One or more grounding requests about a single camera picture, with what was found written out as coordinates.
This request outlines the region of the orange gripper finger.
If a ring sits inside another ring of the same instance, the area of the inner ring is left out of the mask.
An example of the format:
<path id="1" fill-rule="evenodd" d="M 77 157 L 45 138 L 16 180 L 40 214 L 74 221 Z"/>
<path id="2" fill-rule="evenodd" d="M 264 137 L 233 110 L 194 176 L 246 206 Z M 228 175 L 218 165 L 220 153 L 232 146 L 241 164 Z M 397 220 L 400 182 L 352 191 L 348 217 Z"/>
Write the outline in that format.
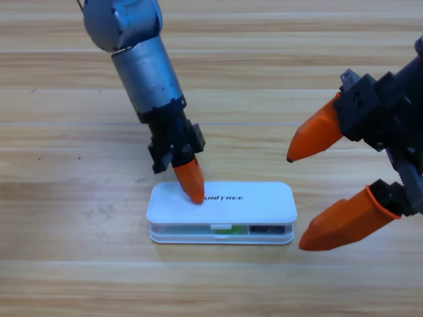
<path id="1" fill-rule="evenodd" d="M 383 207 L 366 186 L 352 198 L 341 199 L 317 215 L 303 233 L 299 248 L 332 250 L 358 242 L 400 218 Z"/>

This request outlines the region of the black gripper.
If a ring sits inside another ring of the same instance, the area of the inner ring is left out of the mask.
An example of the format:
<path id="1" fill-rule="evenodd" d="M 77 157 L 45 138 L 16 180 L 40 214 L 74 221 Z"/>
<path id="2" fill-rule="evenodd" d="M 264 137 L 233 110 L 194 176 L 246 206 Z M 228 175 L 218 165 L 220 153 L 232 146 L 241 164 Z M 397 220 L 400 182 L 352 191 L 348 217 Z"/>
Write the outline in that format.
<path id="1" fill-rule="evenodd" d="M 185 107 L 185 99 L 173 98 L 162 107 L 139 112 L 138 119 L 151 132 L 148 149 L 154 173 L 164 172 L 171 164 L 184 193 L 193 203 L 202 204 L 205 180 L 195 154 L 204 150 L 206 142 L 200 126 L 186 117 Z"/>
<path id="2" fill-rule="evenodd" d="M 287 161 L 327 150 L 343 136 L 386 151 L 401 184 L 377 181 L 375 197 L 398 215 L 422 212 L 422 58 L 376 80 L 347 69 L 340 92 L 295 132 Z"/>

